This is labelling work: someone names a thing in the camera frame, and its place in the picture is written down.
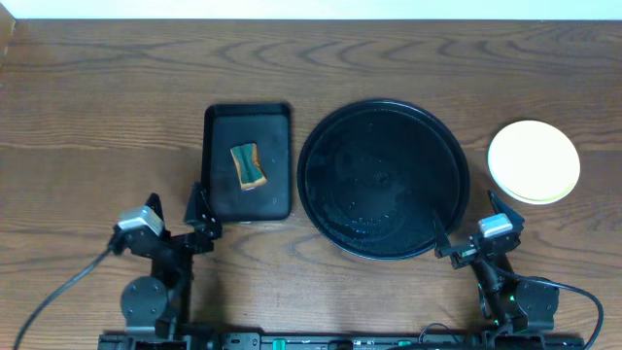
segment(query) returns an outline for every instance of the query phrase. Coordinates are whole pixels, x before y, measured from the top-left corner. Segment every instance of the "green and tan sponge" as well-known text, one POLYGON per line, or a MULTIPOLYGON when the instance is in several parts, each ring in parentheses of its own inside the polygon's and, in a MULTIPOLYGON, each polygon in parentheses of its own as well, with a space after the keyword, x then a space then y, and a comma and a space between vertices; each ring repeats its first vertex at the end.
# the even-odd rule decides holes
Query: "green and tan sponge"
POLYGON ((257 144, 249 143, 233 147, 231 155, 237 168, 237 177, 242 191, 254 189, 268 182, 259 165, 257 144))

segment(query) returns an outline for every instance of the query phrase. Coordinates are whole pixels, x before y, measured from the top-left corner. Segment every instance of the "black plate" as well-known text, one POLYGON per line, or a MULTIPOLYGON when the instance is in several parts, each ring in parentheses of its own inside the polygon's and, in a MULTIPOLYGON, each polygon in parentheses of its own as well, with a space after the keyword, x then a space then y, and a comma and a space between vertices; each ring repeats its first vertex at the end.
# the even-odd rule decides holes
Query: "black plate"
POLYGON ((292 209, 290 108, 284 103, 217 104, 205 111, 201 184, 223 222, 281 220, 292 209), (242 191, 231 148, 254 142, 268 182, 242 191))
POLYGON ((432 212, 447 234, 468 202, 467 160, 449 129, 403 102, 370 100, 330 114, 298 162, 307 215, 329 240, 378 260, 433 247, 432 212))

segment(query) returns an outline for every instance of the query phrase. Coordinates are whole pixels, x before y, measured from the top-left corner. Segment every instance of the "black plate rim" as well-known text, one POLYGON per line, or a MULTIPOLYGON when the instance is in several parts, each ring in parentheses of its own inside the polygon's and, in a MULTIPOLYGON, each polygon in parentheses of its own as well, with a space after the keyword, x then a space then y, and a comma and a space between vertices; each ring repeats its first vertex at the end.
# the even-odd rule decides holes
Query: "black plate rim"
POLYGON ((431 241, 430 244, 422 246, 420 249, 416 249, 408 253, 404 253, 401 255, 391 255, 391 256, 367 254, 367 253, 358 251, 357 249, 353 249, 349 245, 343 244, 343 242, 337 239, 334 239, 331 234, 326 232, 324 227, 320 224, 320 221, 315 217, 315 214, 313 214, 313 210, 311 209, 311 206, 309 204, 309 200, 308 200, 306 190, 304 187, 304 176, 305 176, 304 168, 306 167, 307 160, 309 159, 310 152, 313 149, 315 142, 318 139, 320 139, 320 137, 324 134, 325 130, 328 127, 330 127, 333 123, 336 123, 336 121, 342 116, 344 116, 350 109, 358 109, 361 107, 366 107, 367 105, 371 107, 372 105, 378 105, 378 104, 385 105, 386 108, 388 109, 393 106, 398 106, 400 108, 406 108, 413 112, 411 117, 415 119, 421 119, 421 117, 427 118, 428 121, 432 122, 432 123, 427 123, 427 125, 434 132, 436 132, 442 140, 445 141, 447 148, 450 150, 450 153, 453 155, 454 161, 456 162, 456 165, 458 167, 458 172, 459 172, 458 176, 459 176, 459 183, 460 183, 460 193, 458 194, 458 203, 456 205, 456 208, 454 209, 454 215, 452 216, 449 225, 445 228, 447 235, 449 235, 456 228, 456 226, 460 223, 460 220, 462 219, 465 211, 467 210, 468 197, 470 193, 470 176, 468 172, 467 158, 465 157, 465 153, 462 147, 460 146, 460 143, 458 142, 458 140, 456 140, 456 137, 452 134, 449 128, 440 119, 435 117, 432 113, 414 104, 402 102, 402 101, 398 101, 394 99, 384 99, 384 98, 368 99, 364 101, 351 103, 349 105, 343 106, 337 109, 336 111, 333 111, 332 113, 330 113, 327 117, 325 117, 321 122, 319 122, 316 125, 316 127, 313 129, 313 131, 311 131, 306 141, 304 142, 304 145, 302 146, 302 150, 300 151, 300 156, 298 158, 298 166, 296 170, 297 172, 296 184, 298 187, 298 195, 300 196, 300 201, 302 203, 302 207, 304 208, 304 211, 307 214, 307 217, 309 218, 309 220, 311 220, 311 222, 316 227, 316 229, 324 237, 326 237, 329 241, 331 241, 334 245, 345 250, 346 252, 349 252, 351 254, 354 254, 356 256, 366 258, 366 259, 372 259, 372 260, 377 260, 377 261, 405 260, 405 259, 418 257, 428 252, 430 249, 434 247, 434 242, 431 241))

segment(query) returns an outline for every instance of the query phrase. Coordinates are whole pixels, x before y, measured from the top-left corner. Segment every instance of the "black rectangular tray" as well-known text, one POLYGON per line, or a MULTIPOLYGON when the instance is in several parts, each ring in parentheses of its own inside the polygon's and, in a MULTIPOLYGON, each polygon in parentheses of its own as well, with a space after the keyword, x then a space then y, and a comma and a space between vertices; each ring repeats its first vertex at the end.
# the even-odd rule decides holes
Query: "black rectangular tray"
POLYGON ((201 184, 221 221, 282 220, 290 215, 290 119, 285 103, 217 104, 205 111, 201 184), (252 142, 267 183, 242 191, 230 149, 252 142))

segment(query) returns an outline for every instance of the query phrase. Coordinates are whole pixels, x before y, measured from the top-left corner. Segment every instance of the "wood grain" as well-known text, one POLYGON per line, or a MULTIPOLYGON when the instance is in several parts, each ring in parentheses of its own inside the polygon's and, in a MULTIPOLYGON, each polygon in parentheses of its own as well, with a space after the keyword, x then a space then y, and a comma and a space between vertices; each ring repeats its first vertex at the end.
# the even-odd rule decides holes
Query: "wood grain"
MULTIPOLYGON (((118 213, 161 195, 181 224, 200 175, 203 113, 288 101, 294 161, 329 112, 370 97, 432 111, 465 148, 471 200, 453 239, 490 213, 486 148, 504 125, 561 128, 581 158, 569 197, 526 219, 515 270, 585 288, 605 306, 595 348, 622 346, 622 23, 529 21, 32 20, 0 73, 0 348, 104 247, 118 213)), ((297 192, 284 222, 226 225, 197 257, 193 319, 267 332, 415 333, 483 323, 476 283, 432 254, 373 262, 325 240, 297 192)), ((110 258, 36 321, 24 349, 93 349, 121 330, 122 288, 149 272, 110 258)), ((556 330, 590 335, 595 307, 562 293, 556 330)))

